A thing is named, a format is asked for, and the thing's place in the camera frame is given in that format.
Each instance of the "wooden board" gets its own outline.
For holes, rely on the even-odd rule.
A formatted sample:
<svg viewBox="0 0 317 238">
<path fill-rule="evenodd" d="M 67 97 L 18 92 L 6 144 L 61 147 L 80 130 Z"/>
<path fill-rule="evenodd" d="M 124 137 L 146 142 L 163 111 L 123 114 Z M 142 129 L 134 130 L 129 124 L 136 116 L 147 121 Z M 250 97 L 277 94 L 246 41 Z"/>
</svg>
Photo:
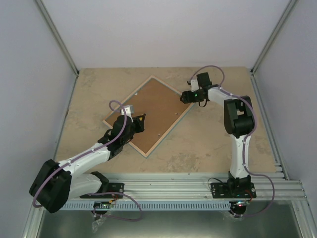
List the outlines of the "wooden board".
<svg viewBox="0 0 317 238">
<path fill-rule="evenodd" d="M 86 68 L 80 71 L 59 143 L 56 160 L 65 160 L 90 148 L 108 129 L 102 122 L 111 110 L 110 100 L 123 102 L 146 78 L 157 76 L 179 92 L 190 90 L 187 80 L 197 67 L 177 68 Z M 258 115 L 258 128 L 250 140 L 249 168 L 252 172 L 275 172 L 260 110 L 245 67 L 224 67 L 224 89 L 251 97 Z M 206 68 L 213 83 L 219 70 Z M 223 126 L 222 106 L 208 102 L 194 105 L 160 145 L 145 158 L 132 146 L 91 171 L 101 173 L 227 173 L 231 164 L 231 140 Z"/>
<path fill-rule="evenodd" d="M 124 106 L 133 105 L 135 116 L 146 114 L 145 131 L 135 134 L 129 142 L 144 157 L 155 150 L 194 105 L 183 104 L 180 95 L 179 91 L 152 75 L 121 102 Z M 112 128 L 119 115 L 111 112 L 103 122 Z"/>
</svg>

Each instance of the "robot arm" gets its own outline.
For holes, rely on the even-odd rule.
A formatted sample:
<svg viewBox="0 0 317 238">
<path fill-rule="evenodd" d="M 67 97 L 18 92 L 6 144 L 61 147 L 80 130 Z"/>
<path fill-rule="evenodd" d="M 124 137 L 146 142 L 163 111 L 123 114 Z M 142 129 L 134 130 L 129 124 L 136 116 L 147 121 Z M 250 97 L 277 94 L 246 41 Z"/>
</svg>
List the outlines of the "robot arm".
<svg viewBox="0 0 317 238">
<path fill-rule="evenodd" d="M 245 137 L 254 128 L 254 118 L 250 109 L 239 99 L 235 99 L 223 93 L 217 84 L 213 85 L 209 79 L 208 73 L 197 75 L 197 79 L 190 81 L 191 91 L 182 93 L 180 100 L 183 103 L 194 103 L 205 101 L 204 107 L 208 101 L 216 102 L 221 105 L 224 110 L 224 127 L 231 138 L 232 160 L 229 171 L 227 186 L 228 191 L 220 191 L 219 194 L 228 193 L 229 197 L 240 196 L 245 193 L 245 190 L 251 191 L 254 185 L 251 183 L 251 177 L 246 172 L 243 165 L 243 141 Z M 248 96 L 243 96 L 250 105 L 251 99 Z M 248 169 L 249 157 L 249 142 L 250 136 L 246 139 L 245 144 L 245 166 Z"/>
<path fill-rule="evenodd" d="M 50 213 L 58 211 L 69 199 L 88 193 L 114 191 L 114 187 L 117 186 L 117 184 L 110 184 L 109 180 L 102 174 L 98 172 L 92 172 L 91 174 L 83 173 L 115 157 L 122 151 L 123 146 L 133 138 L 135 133 L 144 131 L 145 115 L 132 117 L 133 107 L 131 105 L 126 106 L 125 111 L 127 114 L 125 129 L 123 133 L 108 146 L 103 145 L 113 140 L 123 127 L 123 111 L 121 111 L 121 115 L 114 122 L 113 128 L 108 130 L 104 136 L 88 150 L 67 160 L 60 162 L 48 160 L 43 164 L 30 188 L 30 194 L 32 196 L 35 196 L 40 186 L 54 171 L 69 163 L 68 166 L 60 170 L 48 181 L 37 197 L 37 201 Z M 71 163 L 73 159 L 79 156 L 81 157 L 78 160 Z M 120 189 L 123 189 L 123 186 L 119 185 L 117 190 L 119 191 Z"/>
</svg>

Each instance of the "gray floor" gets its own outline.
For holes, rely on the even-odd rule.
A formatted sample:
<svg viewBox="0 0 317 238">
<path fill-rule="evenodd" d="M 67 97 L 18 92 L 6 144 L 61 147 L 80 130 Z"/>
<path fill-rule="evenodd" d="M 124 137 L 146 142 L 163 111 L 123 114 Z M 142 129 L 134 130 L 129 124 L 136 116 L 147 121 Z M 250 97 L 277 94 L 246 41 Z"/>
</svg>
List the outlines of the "gray floor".
<svg viewBox="0 0 317 238">
<path fill-rule="evenodd" d="M 253 202 L 248 213 L 265 207 Z M 116 212 L 127 218 L 136 212 Z M 233 219 L 228 212 L 145 212 L 139 222 L 106 220 L 92 232 L 93 216 L 86 211 L 59 211 L 46 214 L 39 238 L 298 238 L 298 225 L 291 206 L 274 203 L 265 213 L 254 218 Z"/>
</svg>

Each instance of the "beige table surface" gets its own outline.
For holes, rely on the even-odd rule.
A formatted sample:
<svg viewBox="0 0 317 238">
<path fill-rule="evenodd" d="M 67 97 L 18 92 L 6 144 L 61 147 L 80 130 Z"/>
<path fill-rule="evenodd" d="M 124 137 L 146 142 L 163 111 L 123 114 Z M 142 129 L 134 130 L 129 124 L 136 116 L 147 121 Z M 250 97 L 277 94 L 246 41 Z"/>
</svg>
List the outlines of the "beige table surface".
<svg viewBox="0 0 317 238">
<path fill-rule="evenodd" d="M 64 160 L 90 148 L 108 129 L 102 119 L 110 112 L 110 100 L 122 101 L 149 76 L 154 75 L 179 91 L 190 90 L 186 81 L 198 68 L 87 68 L 80 71 L 66 118 L 57 160 Z M 274 159 L 248 71 L 225 67 L 224 89 L 248 95 L 259 118 L 250 141 L 249 166 L 253 172 L 275 172 Z M 217 69 L 207 69 L 213 84 L 221 81 Z M 195 105 L 162 143 L 144 158 L 130 145 L 112 160 L 93 168 L 102 173 L 228 172 L 231 141 L 223 125 L 223 108 L 208 102 Z"/>
</svg>

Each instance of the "purple cable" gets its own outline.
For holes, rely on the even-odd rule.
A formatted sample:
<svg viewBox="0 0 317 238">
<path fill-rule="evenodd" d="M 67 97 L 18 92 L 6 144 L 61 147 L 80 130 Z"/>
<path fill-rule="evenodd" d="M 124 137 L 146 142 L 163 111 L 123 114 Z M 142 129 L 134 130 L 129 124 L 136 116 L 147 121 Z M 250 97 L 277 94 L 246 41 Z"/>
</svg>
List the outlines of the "purple cable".
<svg viewBox="0 0 317 238">
<path fill-rule="evenodd" d="M 243 147 L 242 147 L 242 161 L 243 161 L 243 167 L 244 167 L 245 171 L 246 171 L 248 174 L 253 175 L 253 176 L 258 176 L 258 177 L 265 177 L 265 178 L 267 178 L 267 179 L 270 181 L 270 183 L 271 183 L 271 185 L 272 185 L 272 193 L 273 193 L 273 194 L 272 194 L 272 199 L 271 199 L 270 203 L 269 203 L 263 210 L 261 210 L 261 211 L 255 213 L 255 214 L 251 214 L 251 215 L 238 215 L 238 214 L 234 214 L 233 211 L 231 211 L 231 212 L 233 213 L 233 215 L 234 215 L 234 216 L 237 216 L 237 217 L 254 217 L 254 216 L 256 216 L 256 215 L 258 215 L 258 214 L 260 214 L 260 213 L 262 213 L 262 212 L 265 212 L 267 209 L 269 209 L 270 206 L 273 204 L 273 201 L 274 201 L 274 199 L 275 199 L 275 187 L 274 187 L 274 183 L 273 183 L 272 179 L 271 179 L 269 176 L 267 176 L 267 175 L 261 175 L 261 174 L 252 173 L 252 172 L 250 172 L 250 171 L 248 170 L 248 168 L 247 168 L 247 166 L 246 166 L 246 158 L 245 158 L 245 157 L 246 157 L 246 155 L 245 155 L 245 153 L 246 153 L 246 144 L 245 144 L 245 143 L 246 143 L 247 138 L 248 138 L 249 136 L 251 136 L 251 135 L 253 134 L 253 132 L 257 129 L 257 127 L 258 127 L 258 119 L 257 119 L 256 113 L 254 112 L 252 106 L 251 106 L 245 99 L 243 99 L 243 98 L 240 97 L 240 96 L 231 94 L 231 93 L 225 91 L 224 89 L 222 89 L 221 87 L 219 87 L 219 90 L 220 90 L 221 92 L 223 92 L 224 94 L 228 95 L 228 96 L 231 96 L 231 97 L 233 97 L 233 98 L 237 98 L 237 99 L 241 100 L 242 102 L 244 102 L 244 104 L 247 105 L 247 107 L 250 109 L 250 111 L 251 111 L 251 113 L 252 113 L 252 115 L 253 115 L 253 118 L 254 118 L 254 128 L 253 128 L 253 130 L 252 130 L 249 134 L 247 134 L 247 136 L 246 136 L 246 137 L 244 138 L 244 140 L 243 140 Z"/>
<path fill-rule="evenodd" d="M 125 125 L 126 125 L 126 123 L 127 123 L 127 113 L 126 113 L 126 111 L 125 111 L 125 109 L 124 109 L 124 106 L 123 106 L 121 103 L 119 103 L 118 101 L 116 101 L 116 100 L 111 100 L 111 101 L 109 102 L 109 107 L 110 107 L 111 110 L 113 110 L 113 108 L 111 107 L 111 104 L 112 104 L 112 103 L 117 103 L 117 104 L 119 104 L 119 106 L 120 106 L 120 107 L 122 108 L 122 110 L 123 110 L 123 113 L 124 113 L 124 122 L 123 122 L 122 129 L 121 129 L 121 131 L 119 132 L 119 134 L 118 134 L 114 139 L 112 139 L 111 141 L 107 142 L 107 143 L 104 144 L 104 145 L 101 145 L 101 146 L 97 147 L 94 151 L 100 150 L 101 148 L 110 145 L 110 144 L 111 144 L 112 142 L 114 142 L 117 138 L 119 138 L 119 136 L 123 133 L 123 131 L 124 131 L 124 129 L 125 129 Z M 89 155 L 89 154 L 92 153 L 92 152 L 93 152 L 93 151 L 90 150 L 90 151 L 87 151 L 87 152 L 85 152 L 85 153 L 83 153 L 83 154 L 81 154 L 81 155 L 78 155 L 77 157 L 75 157 L 74 159 L 72 159 L 72 160 L 70 161 L 70 163 L 64 164 L 63 166 L 61 166 L 61 167 L 59 167 L 57 170 L 55 170 L 53 173 L 51 173 L 50 176 L 47 177 L 47 179 L 41 184 L 41 186 L 39 187 L 39 189 L 38 189 L 37 192 L 35 193 L 34 198 L 33 198 L 33 201 L 32 201 L 32 205 L 33 205 L 34 207 L 36 207 L 36 208 L 43 207 L 43 205 L 37 205 L 37 204 L 36 204 L 36 199 L 38 198 L 40 192 L 41 192 L 42 189 L 45 187 L 45 185 L 50 181 L 50 179 L 53 178 L 54 175 L 56 175 L 59 171 L 61 171 L 62 169 L 64 169 L 66 166 L 70 165 L 71 163 L 74 163 L 75 161 L 79 160 L 80 158 L 82 158 L 82 157 L 84 157 L 84 156 L 86 156 L 86 155 Z"/>
<path fill-rule="evenodd" d="M 208 68 L 208 67 L 217 68 L 217 69 L 219 69 L 219 70 L 221 71 L 221 73 L 222 73 L 222 80 L 221 80 L 221 82 L 220 82 L 220 84 L 219 84 L 219 87 L 220 87 L 220 86 L 223 84 L 223 82 L 224 82 L 225 75 L 224 75 L 224 72 L 223 72 L 222 68 L 220 68 L 219 66 L 216 66 L 216 65 L 206 65 L 206 66 L 204 66 L 204 67 L 201 67 L 200 69 L 198 69 L 198 70 L 193 74 L 193 76 L 191 76 L 191 78 L 187 81 L 187 83 L 190 84 L 190 81 L 195 77 L 195 75 L 196 75 L 200 70 L 202 70 L 202 69 L 204 69 L 204 68 Z"/>
<path fill-rule="evenodd" d="M 116 216 L 113 216 L 113 215 L 99 215 L 99 214 L 96 213 L 96 208 L 97 208 L 97 207 L 95 207 L 94 210 L 93 210 L 93 213 L 94 213 L 95 216 L 99 216 L 99 217 L 109 217 L 109 218 L 113 218 L 113 219 L 117 219 L 117 220 L 121 220 L 121 221 L 126 221 L 126 222 L 138 222 L 138 221 L 140 221 L 140 220 L 142 219 L 143 211 L 142 211 L 142 209 L 141 209 L 140 204 L 139 204 L 136 200 L 134 200 L 132 197 L 130 197 L 130 196 L 124 194 L 124 193 L 121 193 L 121 192 L 88 193 L 88 195 L 90 195 L 90 196 L 94 196 L 94 195 L 95 195 L 95 196 L 98 196 L 98 195 L 109 195 L 109 194 L 116 194 L 116 195 L 121 195 L 121 196 L 125 196 L 125 197 L 129 198 L 129 199 L 130 199 L 132 202 L 134 202 L 135 205 L 137 205 L 137 207 L 139 208 L 139 210 L 140 210 L 140 217 L 139 217 L 139 218 L 136 218 L 136 219 L 128 219 L 128 218 L 116 217 Z"/>
</svg>

